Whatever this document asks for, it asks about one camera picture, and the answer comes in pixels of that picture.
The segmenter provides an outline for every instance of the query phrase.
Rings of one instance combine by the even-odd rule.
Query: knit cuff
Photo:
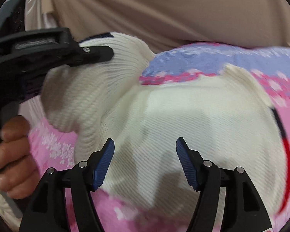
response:
[[[61,132],[82,131],[82,140],[96,140],[103,114],[133,85],[153,59],[154,53],[140,39],[111,33],[80,43],[81,47],[110,46],[109,62],[79,67],[60,66],[47,74],[41,101],[49,123]],[[92,142],[88,151],[99,150]]]

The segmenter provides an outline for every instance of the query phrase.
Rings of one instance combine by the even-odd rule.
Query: pink floral fabric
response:
[[[246,55],[248,57],[257,55],[258,58],[261,56],[264,59],[270,58],[271,56],[280,56],[280,58],[286,56],[286,58],[290,58],[289,49],[262,49],[250,51],[239,49],[238,47],[237,48],[239,50],[233,50],[232,48],[234,47],[226,47],[216,43],[211,44],[212,48],[208,46],[210,45],[206,45],[205,47],[202,45],[200,47],[200,44],[192,44],[186,46],[185,48],[175,49],[165,53],[164,59],[161,61],[159,59],[162,58],[163,54],[157,55],[155,58],[156,61],[154,60],[155,62],[153,62],[151,65],[153,68],[157,67],[157,65],[161,65],[161,67],[165,68],[165,71],[161,71],[160,69],[157,72],[153,72],[154,69],[152,69],[151,72],[144,72],[143,76],[139,78],[140,83],[142,85],[159,85],[191,81],[197,79],[200,75],[216,76],[219,74],[219,69],[206,65],[208,60],[214,63],[214,61],[211,59],[212,55],[220,55],[226,58],[230,58],[232,55],[235,55],[235,53],[239,53],[240,55]],[[206,54],[206,56],[201,60],[200,57],[202,57],[203,54]],[[195,60],[197,58],[198,61],[195,62],[196,65],[194,63],[192,64],[191,60]],[[226,58],[223,60],[218,60],[217,62],[224,63]],[[168,70],[170,67],[164,65],[165,60],[174,60],[174,62],[176,61],[177,64],[179,62],[186,64],[187,68],[183,69],[183,66],[181,66],[179,69],[176,66],[172,66],[172,69],[174,71],[178,69],[178,72],[171,73]],[[249,63],[247,60],[244,61],[245,62],[243,63],[242,67],[245,67],[244,65]],[[270,64],[267,63],[264,67],[272,67]],[[199,69],[202,69],[202,71],[192,68],[191,66],[199,67]],[[268,72],[269,74],[271,73],[271,75],[266,75],[261,72],[260,69],[251,69],[248,66],[245,68],[250,70],[252,75],[259,81],[268,95],[273,99],[276,109],[278,110],[286,129],[290,143],[290,75],[287,76],[280,71],[275,72],[275,75],[273,75],[272,71]],[[74,166],[73,152],[76,139],[77,135],[75,133],[61,133],[51,127],[46,119],[43,119],[31,130],[29,140],[31,143],[32,154],[37,161],[41,175],[43,175],[49,167],[54,167],[57,170],[66,170]],[[102,190],[98,190],[91,195],[105,232],[186,232],[187,230],[187,222],[174,220],[170,221],[153,216],[138,209],[137,207],[132,207],[120,200],[109,196]],[[69,190],[66,190],[66,202],[71,231],[77,232],[78,228],[75,221],[71,193]],[[283,210],[275,217],[271,217],[273,226],[272,231],[278,232],[285,225],[289,218],[290,198],[285,210]]]

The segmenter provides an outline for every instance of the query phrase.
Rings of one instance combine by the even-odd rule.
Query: metal screw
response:
[[[203,165],[206,166],[206,167],[211,167],[213,164],[212,164],[212,162],[210,162],[209,160],[205,160],[205,161],[203,162]]]
[[[47,169],[47,174],[52,174],[55,172],[55,169],[53,167],[50,167],[49,169]]]
[[[239,173],[245,172],[245,170],[242,167],[237,167],[236,171],[239,172]]]
[[[80,163],[78,164],[78,166],[81,167],[81,168],[84,168],[84,167],[87,166],[87,162],[82,161],[82,162],[80,162]]]
[[[87,48],[87,47],[84,47],[84,48],[83,48],[83,51],[89,53],[89,52],[90,52],[90,49]]]

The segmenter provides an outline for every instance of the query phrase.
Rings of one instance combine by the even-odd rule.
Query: navy stripe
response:
[[[107,38],[107,37],[114,37],[114,36],[111,33],[106,32],[106,33],[103,33],[103,34],[87,37],[87,38],[83,39],[82,41],[80,41],[79,43],[82,43],[82,42],[85,42],[85,41],[88,41],[88,40],[91,40],[91,39]]]
[[[277,123],[277,126],[281,132],[281,137],[282,138],[287,138],[287,135],[286,135],[286,131],[284,129],[284,126],[282,124],[282,121],[278,115],[278,112],[275,108],[271,108],[271,110],[273,111],[273,114],[274,114],[274,117],[275,117],[275,120],[276,120],[276,123]]]

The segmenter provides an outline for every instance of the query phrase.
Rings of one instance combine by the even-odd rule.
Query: red stripe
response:
[[[287,138],[283,138],[282,141],[284,143],[285,152],[287,156],[287,182],[284,199],[278,213],[281,213],[285,209],[285,207],[287,206],[288,199],[290,197],[290,145]]]

